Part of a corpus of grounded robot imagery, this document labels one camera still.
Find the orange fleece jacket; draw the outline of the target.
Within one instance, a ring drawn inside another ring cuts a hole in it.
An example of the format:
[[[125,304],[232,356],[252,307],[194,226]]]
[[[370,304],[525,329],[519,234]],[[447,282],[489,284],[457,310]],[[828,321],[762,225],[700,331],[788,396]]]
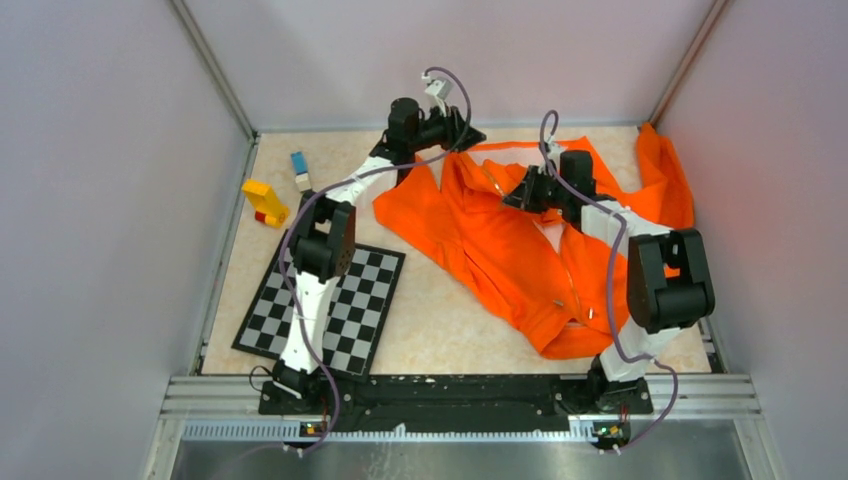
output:
[[[628,318],[627,261],[603,242],[564,226],[554,211],[502,204],[541,160],[533,141],[490,142],[448,155],[442,173],[414,168],[374,200],[377,221],[467,287],[543,357],[590,357]]]

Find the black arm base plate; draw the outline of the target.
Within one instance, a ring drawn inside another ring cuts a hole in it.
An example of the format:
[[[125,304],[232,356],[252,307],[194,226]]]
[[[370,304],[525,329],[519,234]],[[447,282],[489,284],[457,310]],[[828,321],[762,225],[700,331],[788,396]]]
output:
[[[644,379],[604,384],[583,375],[371,375],[337,378],[342,412],[413,406],[528,406],[544,413],[649,414],[654,404]]]

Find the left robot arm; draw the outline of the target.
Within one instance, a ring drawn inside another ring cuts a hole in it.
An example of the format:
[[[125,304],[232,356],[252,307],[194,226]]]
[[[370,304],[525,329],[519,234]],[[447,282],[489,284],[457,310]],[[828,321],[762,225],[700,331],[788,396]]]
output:
[[[363,163],[338,183],[302,195],[280,252],[291,258],[281,267],[295,271],[284,280],[294,311],[270,381],[295,412],[308,413],[320,401],[321,343],[332,293],[355,252],[358,206],[403,183],[420,164],[418,152],[435,146],[444,154],[462,152],[485,140],[471,119],[470,110],[440,104],[424,111],[411,98],[396,99],[387,128]]]

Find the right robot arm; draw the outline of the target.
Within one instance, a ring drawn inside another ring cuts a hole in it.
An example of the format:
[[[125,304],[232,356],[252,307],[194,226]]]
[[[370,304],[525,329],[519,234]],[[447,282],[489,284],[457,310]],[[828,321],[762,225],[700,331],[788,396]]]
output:
[[[586,151],[550,151],[503,202],[529,213],[556,210],[580,233],[607,245],[612,261],[626,259],[628,318],[613,328],[612,345],[587,374],[589,404],[612,412],[636,391],[667,343],[714,311],[715,293],[701,233],[650,221],[598,193],[592,167]]]

